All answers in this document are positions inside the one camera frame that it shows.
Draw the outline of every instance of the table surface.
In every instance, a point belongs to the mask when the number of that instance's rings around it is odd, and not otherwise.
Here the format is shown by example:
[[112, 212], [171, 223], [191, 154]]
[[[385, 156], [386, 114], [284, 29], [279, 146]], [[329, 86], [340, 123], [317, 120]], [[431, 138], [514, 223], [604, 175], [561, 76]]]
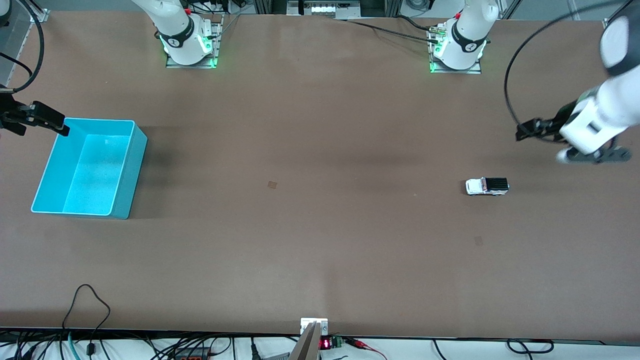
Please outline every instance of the table surface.
[[[514, 141], [504, 70], [540, 25], [498, 21], [472, 76], [430, 74], [424, 43], [354, 24], [246, 16], [218, 69], [177, 70], [143, 13], [52, 13], [16, 98], [133, 119], [149, 141], [131, 219], [88, 220], [29, 212], [55, 134], [3, 133], [2, 325], [59, 325], [88, 282], [106, 327], [296, 332], [321, 316], [363, 335], [640, 340], [640, 156], [567, 166]], [[601, 32], [564, 22], [523, 51], [524, 120], [604, 79]], [[21, 60], [36, 54], [34, 30]], [[510, 193], [465, 195], [481, 176]], [[68, 326], [103, 316], [84, 291]]]

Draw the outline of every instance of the toy car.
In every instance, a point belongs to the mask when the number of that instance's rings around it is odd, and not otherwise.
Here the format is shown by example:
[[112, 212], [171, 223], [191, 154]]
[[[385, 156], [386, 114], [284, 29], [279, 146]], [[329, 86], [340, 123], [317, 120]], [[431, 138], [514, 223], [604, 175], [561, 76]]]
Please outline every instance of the toy car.
[[509, 191], [509, 183], [505, 177], [481, 177], [469, 179], [465, 183], [467, 194], [476, 195], [504, 195]]

